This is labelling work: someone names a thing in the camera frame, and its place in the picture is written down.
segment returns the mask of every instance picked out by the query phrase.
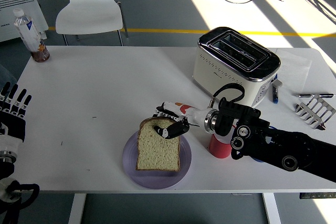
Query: bread crust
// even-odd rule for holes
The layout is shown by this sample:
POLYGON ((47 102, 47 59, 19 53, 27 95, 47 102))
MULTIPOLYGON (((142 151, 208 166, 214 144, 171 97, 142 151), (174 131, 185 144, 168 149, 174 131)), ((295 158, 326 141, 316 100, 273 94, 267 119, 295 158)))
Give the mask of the bread crust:
POLYGON ((136 170, 161 170, 161 171, 166 171, 166 172, 179 172, 181 167, 180 167, 180 137, 176 137, 178 138, 178 141, 179 141, 179 144, 178 144, 178 150, 177 150, 177 157, 178 157, 178 160, 177 160, 177 164, 178 164, 178 169, 140 169, 138 167, 138 163, 139 163, 139 156, 140 156, 140 148, 139 148, 139 137, 142 133, 142 130, 143 130, 143 127, 146 123, 148 122, 151 122, 151 121, 157 121, 157 120, 165 120, 165 121, 168 121, 170 122, 171 124, 175 123, 174 120, 170 119, 170 118, 165 118, 165 117, 153 117, 153 118, 148 118, 148 119, 145 119, 143 120, 141 123, 140 123, 140 129, 139 129, 139 132, 138 132, 138 139, 137 139, 137 147, 138 147, 138 158, 137 158, 137 162, 136 162, 136 170))

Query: yellow line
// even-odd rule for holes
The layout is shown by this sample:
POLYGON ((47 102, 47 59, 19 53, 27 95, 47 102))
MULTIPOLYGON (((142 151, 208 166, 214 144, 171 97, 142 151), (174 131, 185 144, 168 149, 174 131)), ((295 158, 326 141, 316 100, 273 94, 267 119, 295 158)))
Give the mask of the yellow line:
MULTIPOLYGON (((55 27, 49 27, 49 30, 55 31, 55 27)), ((205 34, 209 30, 185 30, 185 29, 145 29, 145 28, 127 28, 131 33, 168 33, 168 34, 205 34)), ((281 31, 239 31, 244 35, 265 35, 265 36, 296 36, 296 37, 329 37, 336 38, 335 34, 323 33, 288 33, 281 31)))

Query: toaster slot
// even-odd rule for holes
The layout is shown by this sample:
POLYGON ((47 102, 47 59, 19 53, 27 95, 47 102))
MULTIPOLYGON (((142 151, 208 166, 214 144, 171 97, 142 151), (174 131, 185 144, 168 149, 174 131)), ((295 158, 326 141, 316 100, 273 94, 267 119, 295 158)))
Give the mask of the toaster slot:
POLYGON ((251 71, 267 58, 265 52, 232 33, 227 33, 211 47, 246 71, 251 71))

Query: red cup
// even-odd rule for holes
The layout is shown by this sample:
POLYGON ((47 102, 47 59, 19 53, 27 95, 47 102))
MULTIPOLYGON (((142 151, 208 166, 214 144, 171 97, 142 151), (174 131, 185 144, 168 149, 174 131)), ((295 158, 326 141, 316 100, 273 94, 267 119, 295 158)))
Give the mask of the red cup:
POLYGON ((232 147, 230 145, 231 136, 219 136, 217 134, 212 134, 209 143, 210 153, 217 158, 226 158, 230 155, 232 147))

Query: robotic hand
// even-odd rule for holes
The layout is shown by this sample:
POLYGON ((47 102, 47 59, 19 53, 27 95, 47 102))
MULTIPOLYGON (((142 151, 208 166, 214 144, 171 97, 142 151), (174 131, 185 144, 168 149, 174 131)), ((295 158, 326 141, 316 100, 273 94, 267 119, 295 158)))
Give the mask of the robotic hand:
POLYGON ((14 172, 19 144, 25 140, 24 116, 32 98, 28 95, 21 104, 27 92, 23 89, 13 103, 18 85, 13 86, 6 98, 10 86, 7 82, 0 92, 0 214, 7 212, 3 223, 17 223, 19 211, 29 206, 39 193, 38 185, 21 185, 9 177, 14 172), (23 190, 33 190, 25 202, 21 199, 23 190))
POLYGON ((168 116, 177 122, 166 129, 154 127, 164 138, 172 138, 187 132, 189 125, 202 127, 208 133, 226 136, 234 121, 231 146, 233 159, 251 156, 287 171, 304 170, 336 183, 336 146, 312 139, 301 132, 270 129, 270 123, 260 119, 261 112, 236 102, 244 97, 244 88, 230 83, 218 90, 210 105, 199 110, 181 103, 164 102, 153 116, 168 116), (222 98, 219 110, 212 109, 216 96, 225 89, 238 89, 242 94, 232 101, 222 98))

